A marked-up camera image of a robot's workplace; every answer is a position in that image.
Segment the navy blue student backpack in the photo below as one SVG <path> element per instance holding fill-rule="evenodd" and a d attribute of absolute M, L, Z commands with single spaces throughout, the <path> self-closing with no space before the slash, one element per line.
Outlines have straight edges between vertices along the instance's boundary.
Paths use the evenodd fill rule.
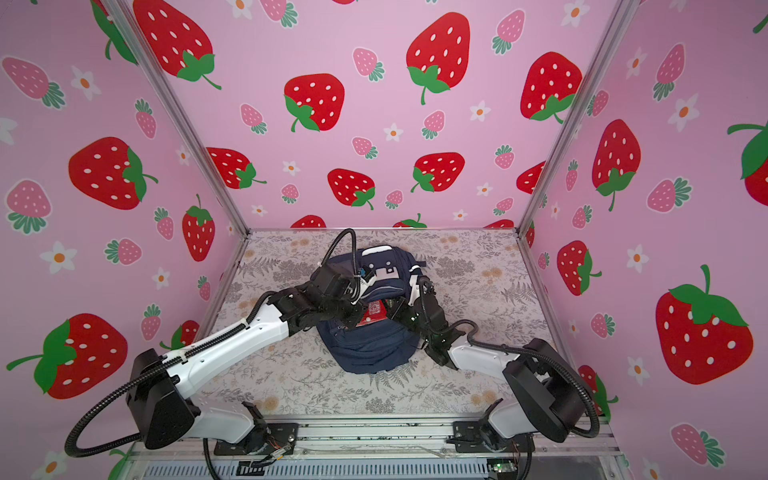
<path fill-rule="evenodd" d="M 412 293 L 416 280 L 422 275 L 423 262 L 399 247 L 379 245 L 360 249 L 329 259 L 348 270 L 356 259 L 360 268 L 375 275 L 375 282 L 366 288 L 361 300 L 366 305 L 381 300 L 386 305 L 388 318 L 372 325 L 345 328 L 339 322 L 328 321 L 317 325 L 317 331 L 338 365 L 353 374 L 375 374 L 390 371 L 409 362 L 417 350 L 420 337 L 389 318 L 389 305 L 393 299 L 405 297 L 415 300 Z"/>

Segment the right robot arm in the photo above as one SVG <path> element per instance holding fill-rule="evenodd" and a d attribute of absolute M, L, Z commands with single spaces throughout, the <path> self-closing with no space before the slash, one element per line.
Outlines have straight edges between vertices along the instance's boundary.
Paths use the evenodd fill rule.
<path fill-rule="evenodd" d="M 478 421 L 487 448 L 501 450 L 519 435 L 539 433 L 563 443 L 571 434 L 595 438 L 600 433 L 592 391 L 545 340 L 519 347 L 478 340 L 476 322 L 447 322 L 426 276 L 417 279 L 409 297 L 389 301 L 387 309 L 390 319 L 420 335 L 427 356 L 438 365 L 507 382 L 513 398 L 496 401 Z"/>

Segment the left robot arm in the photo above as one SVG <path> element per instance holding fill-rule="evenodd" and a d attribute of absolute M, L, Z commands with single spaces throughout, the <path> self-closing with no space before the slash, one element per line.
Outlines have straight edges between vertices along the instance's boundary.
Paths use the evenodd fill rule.
<path fill-rule="evenodd" d="M 186 438 L 217 440 L 241 453 L 262 449 L 270 441 L 270 430 L 254 404 L 220 404 L 198 396 L 198 391 L 248 356 L 320 322 L 340 319 L 356 325 L 366 310 L 363 294 L 376 280 L 374 266 L 359 263 L 356 256 L 349 268 L 323 260 L 309 281 L 264 293 L 247 317 L 219 333 L 164 356 L 145 352 L 131 380 L 75 424 L 65 453 L 84 458 L 136 441 L 160 449 Z M 127 399 L 138 432 L 94 447 L 79 446 L 86 427 L 121 397 Z"/>

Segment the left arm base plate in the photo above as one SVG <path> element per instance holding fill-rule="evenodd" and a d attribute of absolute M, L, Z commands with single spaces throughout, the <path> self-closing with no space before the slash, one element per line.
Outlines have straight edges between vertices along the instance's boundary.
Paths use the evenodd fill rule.
<path fill-rule="evenodd" d="M 298 423 L 269 422 L 257 425 L 246 437 L 236 444 L 221 440 L 216 442 L 216 456 L 271 456 L 291 455 L 298 439 Z"/>

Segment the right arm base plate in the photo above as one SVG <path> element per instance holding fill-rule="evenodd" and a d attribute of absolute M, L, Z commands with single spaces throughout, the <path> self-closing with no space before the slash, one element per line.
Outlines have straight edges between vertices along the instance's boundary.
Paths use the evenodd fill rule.
<path fill-rule="evenodd" d="M 535 444 L 531 434 L 505 438 L 486 421 L 455 421 L 452 434 L 445 440 L 459 453 L 532 453 Z"/>

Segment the red card pack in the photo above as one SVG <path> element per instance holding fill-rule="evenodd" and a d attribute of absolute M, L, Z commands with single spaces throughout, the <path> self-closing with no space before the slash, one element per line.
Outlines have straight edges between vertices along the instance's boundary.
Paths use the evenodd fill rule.
<path fill-rule="evenodd" d="M 368 304 L 368 308 L 357 324 L 358 327 L 364 327 L 372 325 L 374 323 L 381 322 L 388 318 L 386 305 L 383 301 L 378 300 Z"/>

